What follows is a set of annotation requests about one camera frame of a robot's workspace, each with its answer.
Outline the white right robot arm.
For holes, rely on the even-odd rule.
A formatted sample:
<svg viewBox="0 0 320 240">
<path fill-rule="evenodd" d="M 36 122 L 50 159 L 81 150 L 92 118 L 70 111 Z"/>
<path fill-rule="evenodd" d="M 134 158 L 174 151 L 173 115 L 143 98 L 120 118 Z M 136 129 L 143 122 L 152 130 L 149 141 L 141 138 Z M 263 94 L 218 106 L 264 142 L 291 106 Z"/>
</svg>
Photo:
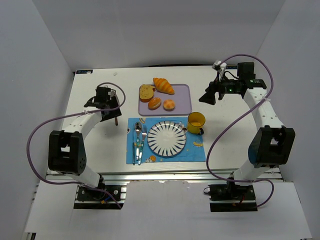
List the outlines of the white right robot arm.
<svg viewBox="0 0 320 240">
<path fill-rule="evenodd" d="M 253 62 L 239 63 L 236 79 L 225 76 L 226 63 L 217 60 L 212 67 L 217 76 L 199 101 L 214 105 L 215 94 L 219 100 L 226 94 L 241 95 L 256 125 L 257 133 L 248 147 L 248 159 L 228 179 L 238 186 L 250 186 L 264 172 L 288 162 L 296 133 L 277 117 L 269 101 L 270 90 L 262 79 L 256 78 Z"/>
</svg>

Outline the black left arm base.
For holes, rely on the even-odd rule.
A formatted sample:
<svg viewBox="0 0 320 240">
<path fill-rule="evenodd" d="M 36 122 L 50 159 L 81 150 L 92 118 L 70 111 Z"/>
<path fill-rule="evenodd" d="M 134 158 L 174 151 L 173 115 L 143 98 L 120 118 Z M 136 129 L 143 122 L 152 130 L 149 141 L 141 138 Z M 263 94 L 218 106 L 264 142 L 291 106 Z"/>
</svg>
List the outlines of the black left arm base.
<svg viewBox="0 0 320 240">
<path fill-rule="evenodd" d="M 106 185 L 109 192 L 122 207 L 125 202 L 125 192 L 121 185 Z M 76 210 L 119 210 L 119 206 L 104 192 L 87 189 L 80 186 L 77 188 L 73 208 Z"/>
</svg>

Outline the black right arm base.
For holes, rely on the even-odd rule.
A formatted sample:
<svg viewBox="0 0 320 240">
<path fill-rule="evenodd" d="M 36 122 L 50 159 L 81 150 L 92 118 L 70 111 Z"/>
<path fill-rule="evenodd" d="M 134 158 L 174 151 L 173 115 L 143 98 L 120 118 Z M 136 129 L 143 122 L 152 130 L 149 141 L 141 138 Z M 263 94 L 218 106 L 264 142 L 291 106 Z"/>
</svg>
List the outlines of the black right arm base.
<svg viewBox="0 0 320 240">
<path fill-rule="evenodd" d="M 252 185 L 211 184 L 203 189 L 204 195 L 209 197 L 212 213 L 257 212 L 257 202 Z"/>
</svg>

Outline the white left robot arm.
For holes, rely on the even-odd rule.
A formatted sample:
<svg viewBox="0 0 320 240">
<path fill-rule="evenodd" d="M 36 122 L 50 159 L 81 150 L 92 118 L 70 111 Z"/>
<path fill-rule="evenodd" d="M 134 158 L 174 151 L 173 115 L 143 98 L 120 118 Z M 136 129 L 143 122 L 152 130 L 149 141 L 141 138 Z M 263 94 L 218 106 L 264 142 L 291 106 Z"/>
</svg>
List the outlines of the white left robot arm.
<svg viewBox="0 0 320 240">
<path fill-rule="evenodd" d="M 122 115 L 116 90 L 98 86 L 96 95 L 85 104 L 83 113 L 62 130 L 49 135 L 48 168 L 69 176 L 91 188 L 103 188 L 103 178 L 87 166 L 84 140 L 100 122 L 117 119 Z"/>
</svg>

